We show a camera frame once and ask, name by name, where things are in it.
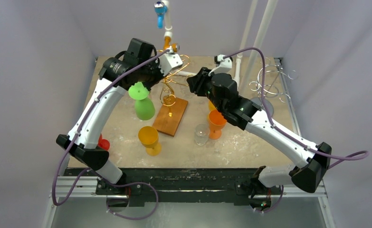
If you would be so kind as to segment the green plastic goblet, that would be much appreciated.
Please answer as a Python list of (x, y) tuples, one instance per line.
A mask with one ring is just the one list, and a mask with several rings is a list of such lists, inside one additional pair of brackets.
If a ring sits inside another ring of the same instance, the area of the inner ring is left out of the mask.
[(150, 91), (142, 82), (137, 82), (128, 90), (129, 96), (135, 101), (136, 116), (143, 121), (150, 120), (155, 115), (153, 102), (149, 98)]

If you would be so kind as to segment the small clear glass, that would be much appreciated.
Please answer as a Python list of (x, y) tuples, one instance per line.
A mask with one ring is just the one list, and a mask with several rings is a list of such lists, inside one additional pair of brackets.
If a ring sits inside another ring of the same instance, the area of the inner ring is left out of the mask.
[(206, 124), (199, 124), (194, 130), (194, 141), (197, 145), (203, 146), (209, 139), (209, 127)]

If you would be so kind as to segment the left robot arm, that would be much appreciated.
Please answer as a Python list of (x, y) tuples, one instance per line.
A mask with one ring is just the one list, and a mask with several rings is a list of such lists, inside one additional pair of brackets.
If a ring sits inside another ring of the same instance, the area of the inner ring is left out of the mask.
[(147, 91), (164, 78), (160, 62), (164, 54), (177, 48), (158, 52), (154, 45), (133, 38), (126, 51), (108, 58), (102, 65), (95, 91), (76, 125), (56, 142), (74, 158), (108, 181), (113, 194), (126, 188), (123, 172), (109, 160), (109, 152), (98, 148), (99, 137), (109, 116), (120, 99), (136, 83)]

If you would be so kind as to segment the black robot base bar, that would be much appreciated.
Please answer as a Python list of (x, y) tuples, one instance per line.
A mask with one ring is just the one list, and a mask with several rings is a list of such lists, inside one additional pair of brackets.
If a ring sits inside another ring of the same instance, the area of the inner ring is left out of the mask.
[(116, 184), (97, 180), (96, 194), (128, 197), (131, 207), (146, 202), (232, 203), (268, 208), (281, 193), (258, 182), (258, 168), (123, 168)]

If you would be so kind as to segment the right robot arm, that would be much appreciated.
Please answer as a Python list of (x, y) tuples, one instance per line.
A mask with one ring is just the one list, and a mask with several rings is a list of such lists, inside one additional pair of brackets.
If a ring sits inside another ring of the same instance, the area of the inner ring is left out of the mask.
[(239, 95), (227, 73), (210, 74), (203, 67), (186, 81), (190, 92), (208, 98), (229, 124), (258, 136), (292, 161), (291, 168), (259, 168), (251, 180), (254, 192), (284, 184), (308, 193), (316, 191), (330, 165), (330, 145), (306, 140), (273, 120), (261, 106)]

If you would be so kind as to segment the chrome spiral glass rack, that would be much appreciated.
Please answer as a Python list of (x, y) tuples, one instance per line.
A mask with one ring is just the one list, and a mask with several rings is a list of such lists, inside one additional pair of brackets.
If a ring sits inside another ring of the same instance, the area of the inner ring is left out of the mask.
[(273, 108), (270, 102), (275, 99), (290, 105), (292, 99), (289, 90), (293, 81), (297, 79), (295, 70), (290, 73), (284, 72), (280, 59), (266, 57), (265, 68), (260, 68), (256, 79), (249, 83), (250, 91), (254, 94), (251, 100), (262, 105), (261, 96), (263, 95), (269, 108)]

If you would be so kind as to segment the yellow plastic goblet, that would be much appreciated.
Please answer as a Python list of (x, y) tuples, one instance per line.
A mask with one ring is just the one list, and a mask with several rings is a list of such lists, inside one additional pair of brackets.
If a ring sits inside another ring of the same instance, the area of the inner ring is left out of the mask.
[(209, 107), (209, 111), (216, 110), (215, 105), (211, 101), (208, 102), (208, 107)]

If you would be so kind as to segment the orange plastic goblet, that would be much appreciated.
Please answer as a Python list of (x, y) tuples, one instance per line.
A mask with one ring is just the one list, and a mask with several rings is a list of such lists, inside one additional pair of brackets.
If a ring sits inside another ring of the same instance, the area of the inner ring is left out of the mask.
[(222, 135), (222, 129), (225, 127), (227, 120), (222, 116), (218, 110), (212, 110), (208, 114), (209, 123), (209, 138), (212, 140), (217, 140)]

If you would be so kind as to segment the yellow faucet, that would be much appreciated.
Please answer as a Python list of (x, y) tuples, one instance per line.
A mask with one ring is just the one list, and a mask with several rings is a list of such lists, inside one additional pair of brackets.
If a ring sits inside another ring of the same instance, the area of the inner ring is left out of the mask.
[(178, 43), (172, 43), (172, 38), (170, 36), (165, 36), (163, 50), (166, 50), (169, 48), (171, 48), (174, 53), (177, 53), (180, 50), (180, 46)]

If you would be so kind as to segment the yellow-orange plastic goblet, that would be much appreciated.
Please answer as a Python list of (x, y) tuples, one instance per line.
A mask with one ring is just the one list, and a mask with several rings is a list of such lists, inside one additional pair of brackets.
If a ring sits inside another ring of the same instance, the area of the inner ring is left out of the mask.
[(138, 139), (148, 155), (157, 156), (161, 152), (162, 146), (159, 143), (158, 131), (155, 128), (151, 126), (141, 128), (138, 132)]

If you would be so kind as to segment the blue faucet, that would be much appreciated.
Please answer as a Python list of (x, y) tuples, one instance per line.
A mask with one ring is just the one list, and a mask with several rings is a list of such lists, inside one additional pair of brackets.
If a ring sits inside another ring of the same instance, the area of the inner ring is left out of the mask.
[(162, 29), (164, 26), (164, 18), (168, 8), (163, 1), (154, 3), (154, 11), (157, 15), (157, 28)]

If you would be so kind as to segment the red plastic goblet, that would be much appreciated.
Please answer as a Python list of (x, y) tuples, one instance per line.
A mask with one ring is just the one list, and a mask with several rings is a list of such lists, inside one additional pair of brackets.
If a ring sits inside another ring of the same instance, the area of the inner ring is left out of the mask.
[(108, 151), (110, 148), (110, 142), (107, 139), (103, 138), (102, 134), (100, 134), (98, 139), (98, 146), (103, 150)]

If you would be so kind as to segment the white PVC pipe frame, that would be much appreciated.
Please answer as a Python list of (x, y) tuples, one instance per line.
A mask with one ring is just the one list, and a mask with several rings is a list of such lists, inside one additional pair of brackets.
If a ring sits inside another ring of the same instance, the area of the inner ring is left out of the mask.
[[(164, 26), (163, 26), (165, 29), (164, 37), (170, 36), (172, 38), (173, 32), (172, 32), (172, 22), (171, 22), (171, 17), (170, 17), (170, 3), (168, 0), (163, 0), (163, 2), (166, 4), (168, 8), (165, 14), (165, 18), (164, 18)], [(251, 2), (249, 13), (248, 13), (248, 18), (246, 20), (246, 25), (245, 25), (243, 36), (242, 36), (242, 41), (239, 47), (240, 49), (245, 48), (257, 4), (258, 4), (258, 0), (253, 0)], [(238, 85), (240, 84), (240, 71), (241, 71), (242, 57), (243, 55), (241, 53), (237, 54), (237, 57), (236, 57), (236, 68), (235, 68), (234, 80), (237, 82)]]

